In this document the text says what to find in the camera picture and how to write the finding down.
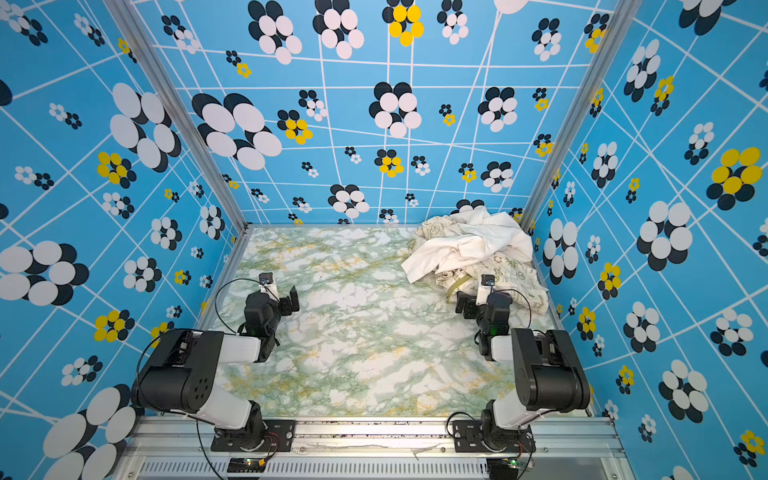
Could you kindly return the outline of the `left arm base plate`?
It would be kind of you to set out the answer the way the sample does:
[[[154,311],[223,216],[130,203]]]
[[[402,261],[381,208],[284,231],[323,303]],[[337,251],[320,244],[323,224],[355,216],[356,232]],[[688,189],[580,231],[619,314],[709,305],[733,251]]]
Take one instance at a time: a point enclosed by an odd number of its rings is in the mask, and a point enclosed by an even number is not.
[[[295,420],[266,419],[239,430],[214,429],[213,452],[289,452],[295,436]]]

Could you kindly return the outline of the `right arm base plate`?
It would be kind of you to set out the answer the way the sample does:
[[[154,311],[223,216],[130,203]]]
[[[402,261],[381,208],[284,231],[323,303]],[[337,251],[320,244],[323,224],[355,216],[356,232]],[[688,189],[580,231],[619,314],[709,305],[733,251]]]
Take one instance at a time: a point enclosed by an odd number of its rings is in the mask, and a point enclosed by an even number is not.
[[[453,419],[447,427],[457,453],[503,453],[513,456],[536,451],[530,429],[504,430],[471,419]]]

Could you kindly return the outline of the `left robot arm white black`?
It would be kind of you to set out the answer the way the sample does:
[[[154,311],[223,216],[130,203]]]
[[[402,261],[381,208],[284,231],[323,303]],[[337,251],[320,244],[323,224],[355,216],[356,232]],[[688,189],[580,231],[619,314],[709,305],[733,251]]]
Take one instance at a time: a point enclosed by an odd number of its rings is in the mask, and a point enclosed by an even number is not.
[[[254,400],[240,398],[215,382],[223,365],[266,362],[275,347],[280,320],[300,311],[291,288],[284,297],[263,285],[245,301],[245,321],[234,333],[173,329],[155,340],[149,360],[138,369],[132,401],[161,413],[184,414],[213,428],[214,452],[290,450],[295,422],[268,421]]]

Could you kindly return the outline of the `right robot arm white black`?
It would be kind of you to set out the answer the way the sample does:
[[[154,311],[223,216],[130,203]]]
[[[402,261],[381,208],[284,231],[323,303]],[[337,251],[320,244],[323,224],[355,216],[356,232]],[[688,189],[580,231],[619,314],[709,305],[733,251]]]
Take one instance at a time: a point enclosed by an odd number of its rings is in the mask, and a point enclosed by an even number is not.
[[[493,452],[512,446],[532,452],[530,424],[549,413],[586,409],[590,386],[569,335],[512,327],[512,304],[508,289],[476,296],[459,292],[455,311],[476,321],[480,355],[514,370],[515,389],[490,400],[481,413],[481,441]]]

